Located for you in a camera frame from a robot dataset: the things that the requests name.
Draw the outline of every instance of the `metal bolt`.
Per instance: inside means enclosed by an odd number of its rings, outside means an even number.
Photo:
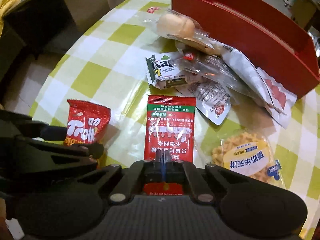
[[[125,195],[121,193],[116,193],[110,196],[110,200],[113,202],[121,202],[125,200]]]
[[[201,201],[201,202],[211,202],[213,200],[213,196],[212,195],[209,195],[209,194],[200,194],[198,196],[198,200]]]

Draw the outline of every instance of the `yellow cloth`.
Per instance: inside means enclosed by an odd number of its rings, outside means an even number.
[[[3,16],[12,7],[15,7],[21,0],[0,0],[0,37],[3,30]]]

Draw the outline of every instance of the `floor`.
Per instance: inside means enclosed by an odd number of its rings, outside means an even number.
[[[6,110],[28,114],[42,85],[63,55],[47,52],[36,60],[28,55],[17,67],[2,104]]]

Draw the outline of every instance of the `red open container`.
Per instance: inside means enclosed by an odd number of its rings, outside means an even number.
[[[298,99],[320,82],[311,37],[262,0],[172,0],[217,41],[243,52]]]

